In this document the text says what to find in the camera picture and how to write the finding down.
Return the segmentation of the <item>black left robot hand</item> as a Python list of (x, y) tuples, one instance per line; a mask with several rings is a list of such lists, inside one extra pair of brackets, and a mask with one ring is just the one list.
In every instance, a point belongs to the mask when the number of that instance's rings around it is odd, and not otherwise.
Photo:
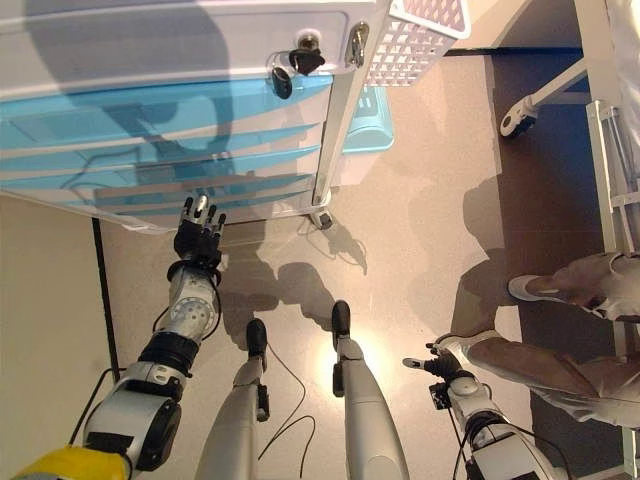
[(219, 246), (225, 223), (226, 214), (218, 214), (207, 195), (188, 197), (174, 236), (176, 254), (200, 268), (215, 269), (221, 261)]

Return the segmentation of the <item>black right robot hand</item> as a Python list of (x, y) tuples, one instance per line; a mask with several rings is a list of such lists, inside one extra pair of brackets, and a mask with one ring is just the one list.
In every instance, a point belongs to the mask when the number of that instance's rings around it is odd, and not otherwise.
[(469, 362), (459, 342), (448, 344), (429, 342), (425, 344), (425, 348), (432, 355), (430, 359), (405, 357), (402, 365), (410, 369), (426, 371), (447, 382), (456, 378), (474, 376), (468, 369)]

